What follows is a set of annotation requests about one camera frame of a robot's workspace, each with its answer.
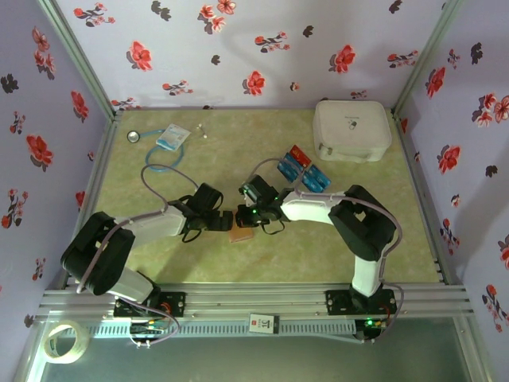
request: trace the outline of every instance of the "black bracket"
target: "black bracket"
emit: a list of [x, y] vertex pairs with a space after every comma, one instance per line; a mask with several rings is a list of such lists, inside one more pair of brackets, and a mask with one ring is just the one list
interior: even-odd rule
[[[161, 292], [157, 296], [157, 303], [154, 305], [154, 309], [168, 312], [174, 317], [184, 317], [185, 309], [185, 293], [184, 292]], [[138, 308], [133, 307], [127, 302], [119, 299], [115, 302], [115, 308], [113, 310], [113, 317], [120, 318], [137, 318], [137, 317], [153, 317], [154, 314], [151, 312], [145, 312]]]
[[380, 289], [363, 301], [351, 290], [327, 290], [325, 305], [329, 316], [394, 314], [397, 309], [392, 289]]

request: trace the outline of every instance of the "wall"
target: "wall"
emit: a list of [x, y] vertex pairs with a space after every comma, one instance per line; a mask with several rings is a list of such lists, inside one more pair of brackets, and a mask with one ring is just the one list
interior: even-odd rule
[[3, 4], [0, 25], [0, 380], [8, 381], [60, 270], [106, 117], [35, 1]]
[[509, 2], [467, 1], [400, 113], [499, 380], [509, 341]]
[[445, 0], [56, 2], [116, 108], [394, 106]]

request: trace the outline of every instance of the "white case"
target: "white case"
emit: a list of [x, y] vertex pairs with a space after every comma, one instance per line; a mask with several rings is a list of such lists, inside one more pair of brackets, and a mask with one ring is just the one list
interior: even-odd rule
[[325, 161], [376, 162], [392, 143], [385, 109], [375, 101], [320, 101], [313, 136]]

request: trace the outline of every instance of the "red card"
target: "red card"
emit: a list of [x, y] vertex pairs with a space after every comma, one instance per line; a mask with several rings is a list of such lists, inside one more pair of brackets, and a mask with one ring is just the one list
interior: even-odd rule
[[311, 164], [311, 159], [297, 145], [293, 145], [289, 153], [302, 167], [307, 168]]

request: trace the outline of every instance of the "label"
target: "label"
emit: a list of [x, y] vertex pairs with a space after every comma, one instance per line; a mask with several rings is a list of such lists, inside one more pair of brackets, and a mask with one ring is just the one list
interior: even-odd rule
[[252, 333], [278, 334], [279, 316], [250, 314], [249, 331]]

